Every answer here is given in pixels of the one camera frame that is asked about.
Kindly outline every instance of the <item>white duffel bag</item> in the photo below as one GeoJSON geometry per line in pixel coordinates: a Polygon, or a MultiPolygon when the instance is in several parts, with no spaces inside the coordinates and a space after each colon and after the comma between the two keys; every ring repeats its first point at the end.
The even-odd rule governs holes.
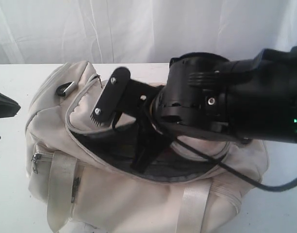
{"type": "MultiPolygon", "coordinates": [[[[243,196],[253,187],[219,166],[188,173],[172,168],[165,174],[164,163],[157,163],[138,175],[128,172],[131,155],[120,153],[120,147],[113,145],[112,156],[82,143],[80,137],[111,130],[90,119],[101,90],[92,64],[67,63],[50,74],[31,102],[26,125],[29,190],[47,203],[53,232],[73,219],[109,233],[208,233],[240,212],[243,196]],[[64,87],[62,95],[59,87],[64,87]]],[[[117,125],[132,121],[123,115],[117,125]]],[[[181,140],[259,182],[268,168],[263,141],[244,146],[181,140]]],[[[184,160],[201,162],[175,143],[170,150],[182,155],[183,165],[184,160]]]]}

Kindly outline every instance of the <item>white table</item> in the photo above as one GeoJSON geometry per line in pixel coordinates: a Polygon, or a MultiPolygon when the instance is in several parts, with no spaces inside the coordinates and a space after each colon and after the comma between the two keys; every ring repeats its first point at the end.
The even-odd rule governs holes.
{"type": "MultiPolygon", "coordinates": [[[[59,65],[0,65],[0,92],[21,105],[14,118],[0,119],[0,232],[50,233],[46,206],[31,197],[25,174],[24,126],[30,101],[43,80],[59,65]]],[[[95,65],[107,79],[118,64],[95,65]]],[[[133,78],[164,82],[168,64],[124,64],[133,78]]],[[[267,143],[271,165],[266,184],[281,184],[297,176],[297,145],[267,143]]],[[[68,224],[62,233],[95,232],[84,224],[68,224]]],[[[241,213],[219,233],[297,233],[297,188],[284,193],[250,191],[241,213]]]]}

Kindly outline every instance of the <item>black cable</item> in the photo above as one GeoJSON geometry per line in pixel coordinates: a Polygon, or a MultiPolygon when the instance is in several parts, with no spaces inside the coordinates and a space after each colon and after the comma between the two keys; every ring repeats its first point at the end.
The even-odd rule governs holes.
{"type": "Polygon", "coordinates": [[[146,116],[148,117],[148,119],[151,121],[151,123],[156,127],[157,131],[161,132],[163,135],[169,137],[170,139],[172,139],[174,142],[178,143],[180,146],[190,150],[191,152],[197,154],[198,156],[210,161],[213,164],[219,165],[221,168],[225,169],[226,171],[230,172],[231,174],[235,175],[236,177],[240,178],[241,180],[253,185],[254,187],[257,187],[261,190],[265,190],[265,191],[269,191],[269,192],[283,192],[289,189],[292,189],[294,187],[297,186],[297,177],[286,183],[286,184],[282,184],[279,186],[268,186],[262,183],[259,183],[253,179],[251,179],[250,177],[236,171],[235,169],[231,168],[230,166],[226,165],[225,163],[207,155],[207,154],[203,154],[200,151],[196,150],[195,148],[191,147],[190,145],[180,141],[175,135],[173,135],[172,133],[170,133],[167,129],[161,127],[158,122],[151,116],[151,114],[149,113],[148,109],[149,109],[149,105],[151,103],[152,99],[149,98],[147,99],[146,103],[145,103],[145,107],[143,108],[145,111],[146,116]]]}

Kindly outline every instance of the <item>bag handle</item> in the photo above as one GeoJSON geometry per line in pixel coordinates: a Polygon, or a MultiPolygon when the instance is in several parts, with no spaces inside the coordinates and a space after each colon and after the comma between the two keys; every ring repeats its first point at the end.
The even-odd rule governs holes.
{"type": "Polygon", "coordinates": [[[77,159],[55,151],[49,173],[47,222],[57,233],[66,225],[72,208],[72,187],[77,159]]]}
{"type": "Polygon", "coordinates": [[[211,184],[211,179],[205,179],[184,189],[176,233],[201,233],[211,184]]]}

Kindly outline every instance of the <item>white backdrop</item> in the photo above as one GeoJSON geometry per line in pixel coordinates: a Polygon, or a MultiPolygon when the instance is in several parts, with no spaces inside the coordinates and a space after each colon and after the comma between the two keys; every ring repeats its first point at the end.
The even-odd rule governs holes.
{"type": "Polygon", "coordinates": [[[297,0],[0,0],[0,64],[229,59],[297,45],[297,0]]]}

